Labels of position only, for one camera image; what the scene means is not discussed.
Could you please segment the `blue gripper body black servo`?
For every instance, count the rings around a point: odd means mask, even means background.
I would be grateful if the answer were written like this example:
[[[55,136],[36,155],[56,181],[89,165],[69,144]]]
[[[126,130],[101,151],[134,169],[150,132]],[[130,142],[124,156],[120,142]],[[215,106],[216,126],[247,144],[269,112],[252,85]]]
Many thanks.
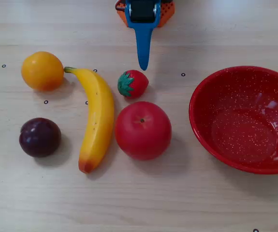
[[[127,0],[125,16],[129,28],[157,27],[161,18],[160,0]]]

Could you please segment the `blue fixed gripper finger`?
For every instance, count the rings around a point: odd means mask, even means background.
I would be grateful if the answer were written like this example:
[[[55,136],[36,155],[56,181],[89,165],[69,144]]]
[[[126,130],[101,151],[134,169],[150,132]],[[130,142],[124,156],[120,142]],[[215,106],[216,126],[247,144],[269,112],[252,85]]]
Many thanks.
[[[135,28],[137,55],[139,66],[142,70],[146,70],[149,63],[150,44],[153,29]]]

